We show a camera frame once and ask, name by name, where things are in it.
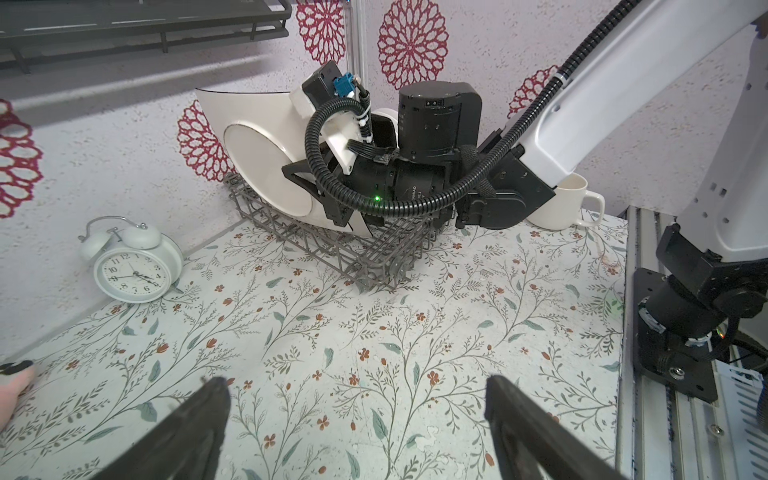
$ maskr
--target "metal wire rack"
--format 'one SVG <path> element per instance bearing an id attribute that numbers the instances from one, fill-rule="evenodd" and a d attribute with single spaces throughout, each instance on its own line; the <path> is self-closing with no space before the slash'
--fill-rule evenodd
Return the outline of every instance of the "metal wire rack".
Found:
<path id="1" fill-rule="evenodd" d="M 384 227 L 369 226 L 372 238 L 315 227 L 271 207 L 239 174 L 230 172 L 223 181 L 242 218 L 341 273 L 361 290 L 394 291 L 409 281 L 407 273 L 437 235 L 427 218 L 399 218 L 387 220 Z"/>

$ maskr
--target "table surface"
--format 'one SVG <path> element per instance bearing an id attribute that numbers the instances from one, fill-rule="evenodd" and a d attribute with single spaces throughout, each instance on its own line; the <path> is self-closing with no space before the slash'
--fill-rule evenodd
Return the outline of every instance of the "table surface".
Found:
<path id="1" fill-rule="evenodd" d="M 211 376 L 232 395 L 218 478 L 499 478 L 492 373 L 612 463 L 626 239 L 615 217 L 450 227 L 412 282 L 360 293 L 244 223 L 185 260 L 184 294 L 113 302 L 28 354 L 0 476 L 87 478 Z"/>

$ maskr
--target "screw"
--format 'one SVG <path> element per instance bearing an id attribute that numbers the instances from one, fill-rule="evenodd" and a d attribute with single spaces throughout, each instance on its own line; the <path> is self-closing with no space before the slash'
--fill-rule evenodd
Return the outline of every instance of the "screw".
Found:
<path id="1" fill-rule="evenodd" d="M 675 380 L 682 380 L 685 378 L 685 370 L 679 366 L 673 366 L 670 368 L 670 376 Z"/>

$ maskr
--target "wall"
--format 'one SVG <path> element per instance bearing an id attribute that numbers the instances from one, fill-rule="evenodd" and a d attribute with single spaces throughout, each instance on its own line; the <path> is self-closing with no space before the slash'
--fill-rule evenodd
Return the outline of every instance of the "wall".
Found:
<path id="1" fill-rule="evenodd" d="M 410 81 L 467 81 L 483 98 L 482 140 L 538 93 L 551 67 L 569 56 L 616 1 L 369 2 L 373 106 L 396 108 L 397 89 Z M 754 28 L 734 35 L 581 162 L 577 171 L 605 196 L 608 213 L 633 204 L 676 214 L 693 198 L 736 107 L 753 36 Z M 390 45 L 414 53 L 396 65 L 385 52 Z M 429 69 L 416 67 L 424 64 L 421 58 L 430 60 Z"/>
<path id="2" fill-rule="evenodd" d="M 182 250 L 239 220 L 220 183 L 231 163 L 215 138 L 217 161 L 194 151 L 182 117 L 197 87 L 287 91 L 328 59 L 343 66 L 341 7 L 304 4 L 288 38 L 0 71 L 0 357 L 107 299 L 77 254 L 91 218 L 152 223 Z"/>

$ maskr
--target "red medallion pattern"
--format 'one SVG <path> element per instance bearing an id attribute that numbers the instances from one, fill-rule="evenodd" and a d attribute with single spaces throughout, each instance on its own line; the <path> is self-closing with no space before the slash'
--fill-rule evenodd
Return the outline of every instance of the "red medallion pattern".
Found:
<path id="1" fill-rule="evenodd" d="M 32 200 L 32 188 L 43 178 L 38 166 L 43 153 L 31 135 L 32 127 L 18 119 L 11 102 L 0 99 L 0 218 L 13 217 L 16 207 Z"/>
<path id="2" fill-rule="evenodd" d="M 546 70 L 537 70 L 532 77 L 528 77 L 523 81 L 515 91 L 515 97 L 509 102 L 509 114 L 507 118 L 511 118 L 512 115 L 518 113 L 520 110 L 526 109 L 527 106 L 536 98 L 536 95 L 541 93 L 541 90 L 547 84 L 549 77 L 558 70 L 557 65 L 552 65 Z"/>
<path id="3" fill-rule="evenodd" d="M 210 129 L 200 102 L 195 100 L 184 109 L 177 122 L 179 126 L 179 153 L 187 160 L 194 173 L 208 180 L 221 182 L 227 172 L 234 171 L 232 160 Z"/>
<path id="4" fill-rule="evenodd" d="M 346 53 L 344 7 L 340 0 L 298 0 L 296 20 L 304 48 L 321 65 L 336 63 Z"/>
<path id="5" fill-rule="evenodd" d="M 445 17 L 429 0 L 395 0 L 379 28 L 382 73 L 396 89 L 435 80 L 445 67 Z"/>

